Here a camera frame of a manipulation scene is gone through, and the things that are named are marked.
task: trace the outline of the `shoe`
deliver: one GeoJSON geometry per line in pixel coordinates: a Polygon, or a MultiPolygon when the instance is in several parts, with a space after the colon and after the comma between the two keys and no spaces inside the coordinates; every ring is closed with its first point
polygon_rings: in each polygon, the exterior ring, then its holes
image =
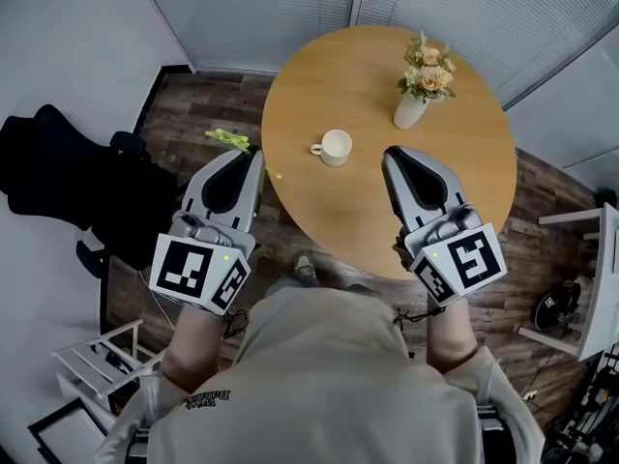
{"type": "Polygon", "coordinates": [[[301,251],[297,254],[294,260],[294,275],[298,278],[316,278],[316,271],[307,251],[301,251]]]}

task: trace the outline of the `flowers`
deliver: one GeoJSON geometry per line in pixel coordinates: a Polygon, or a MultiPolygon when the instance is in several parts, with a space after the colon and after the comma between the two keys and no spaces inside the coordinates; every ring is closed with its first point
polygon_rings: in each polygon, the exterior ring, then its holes
{"type": "Polygon", "coordinates": [[[448,47],[440,51],[427,46],[426,35],[422,32],[419,38],[413,38],[404,59],[408,62],[408,69],[398,82],[403,95],[422,98],[424,102],[456,96],[447,87],[454,79],[451,73],[456,70],[449,58],[448,47]]]}

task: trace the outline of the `sleeve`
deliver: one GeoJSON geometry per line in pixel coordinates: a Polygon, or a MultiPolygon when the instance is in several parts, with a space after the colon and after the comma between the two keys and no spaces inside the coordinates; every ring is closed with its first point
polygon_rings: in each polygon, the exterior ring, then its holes
{"type": "Polygon", "coordinates": [[[97,450],[95,464],[124,464],[135,431],[152,426],[187,397],[188,393],[159,373],[142,376],[139,390],[97,450]]]}
{"type": "Polygon", "coordinates": [[[540,462],[544,434],[487,347],[444,377],[450,385],[472,393],[478,405],[496,408],[512,430],[518,463],[540,462]]]}

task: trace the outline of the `round wooden table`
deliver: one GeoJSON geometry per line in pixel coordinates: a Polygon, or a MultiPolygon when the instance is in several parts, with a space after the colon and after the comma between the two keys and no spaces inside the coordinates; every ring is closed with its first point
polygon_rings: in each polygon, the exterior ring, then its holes
{"type": "Polygon", "coordinates": [[[468,201],[496,232],[516,189],[516,153],[503,110],[455,54],[450,87],[457,98],[432,103],[409,130],[394,125],[396,83],[406,70],[403,56],[412,36],[404,29],[357,26],[314,40],[283,67],[262,118],[265,160],[281,174],[271,179],[286,211],[337,259],[387,278],[412,275],[392,250],[401,223],[381,171],[386,148],[408,146],[451,167],[468,201]],[[331,129],[348,132],[353,141],[341,167],[310,153],[310,145],[331,129]]]}

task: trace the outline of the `person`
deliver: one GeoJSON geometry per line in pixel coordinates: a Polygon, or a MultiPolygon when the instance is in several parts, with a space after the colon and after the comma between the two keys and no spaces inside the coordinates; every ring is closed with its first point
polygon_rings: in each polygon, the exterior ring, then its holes
{"type": "Polygon", "coordinates": [[[136,429],[152,425],[150,464],[478,464],[488,462],[484,406],[511,433],[499,457],[540,462],[544,436],[478,346],[466,299],[428,318],[427,362],[415,362],[394,312],[371,291],[318,285],[299,256],[295,276],[253,307],[236,360],[220,373],[222,321],[185,306],[159,373],[142,378],[96,462],[126,462],[136,429]]]}

